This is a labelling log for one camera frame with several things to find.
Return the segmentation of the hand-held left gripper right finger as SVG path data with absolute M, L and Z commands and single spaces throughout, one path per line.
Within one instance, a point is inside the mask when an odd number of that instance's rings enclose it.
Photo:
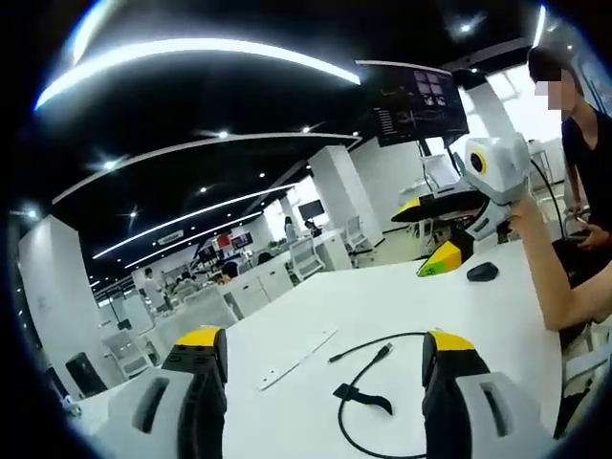
M 427 458 L 543 458 L 553 448 L 539 404 L 462 337 L 425 334 L 422 385 Z

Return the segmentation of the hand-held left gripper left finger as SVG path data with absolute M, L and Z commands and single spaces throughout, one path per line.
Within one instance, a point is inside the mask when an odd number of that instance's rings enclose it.
M 95 435 L 105 458 L 221 458 L 228 381 L 226 330 L 178 339 L 163 364 L 112 397 Z

